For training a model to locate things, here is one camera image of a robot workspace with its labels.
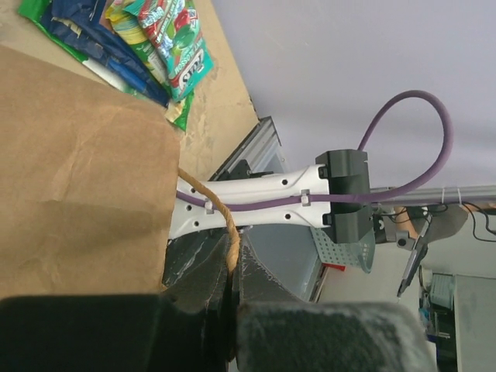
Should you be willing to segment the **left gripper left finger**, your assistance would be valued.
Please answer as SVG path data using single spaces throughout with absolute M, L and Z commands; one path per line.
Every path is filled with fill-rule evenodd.
M 1 302 L 3 371 L 225 371 L 233 293 L 222 237 L 156 294 L 30 295 Z

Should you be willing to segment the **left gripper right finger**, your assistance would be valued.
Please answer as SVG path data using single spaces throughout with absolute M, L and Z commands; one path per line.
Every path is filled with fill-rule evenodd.
M 234 275 L 240 371 L 435 371 L 418 319 L 391 302 L 304 301 L 244 238 Z

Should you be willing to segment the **brown paper bag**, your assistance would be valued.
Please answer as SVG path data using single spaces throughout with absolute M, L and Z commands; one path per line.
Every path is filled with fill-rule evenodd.
M 161 109 L 1 49 L 1 296 L 157 293 L 180 145 Z

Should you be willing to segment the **green white snack packet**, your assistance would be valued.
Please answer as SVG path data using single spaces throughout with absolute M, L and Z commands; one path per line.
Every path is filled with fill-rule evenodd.
M 18 13 L 55 44 L 120 92 L 155 102 L 166 118 L 187 129 L 193 95 L 175 103 L 144 62 L 105 18 L 110 1 L 22 1 Z

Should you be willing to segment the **red green Fox's candy packet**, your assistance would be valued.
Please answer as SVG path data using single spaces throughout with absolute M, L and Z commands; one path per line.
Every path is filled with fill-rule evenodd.
M 134 1 L 124 8 L 137 18 L 167 69 L 172 99 L 184 99 L 213 68 L 193 1 Z

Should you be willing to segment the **green yellow candy packet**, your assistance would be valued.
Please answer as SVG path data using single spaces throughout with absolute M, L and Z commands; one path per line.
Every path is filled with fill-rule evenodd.
M 157 82 L 169 89 L 164 62 L 141 29 L 136 17 L 124 10 L 131 3 L 132 1 L 113 1 L 105 10 L 105 18 L 110 22 L 113 31 L 133 50 Z

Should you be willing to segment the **blue Kettle chips bag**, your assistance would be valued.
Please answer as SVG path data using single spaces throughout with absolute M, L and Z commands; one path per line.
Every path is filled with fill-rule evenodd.
M 166 107 L 170 95 L 105 18 L 110 1 L 51 1 L 41 23 L 67 45 L 96 60 L 152 101 Z

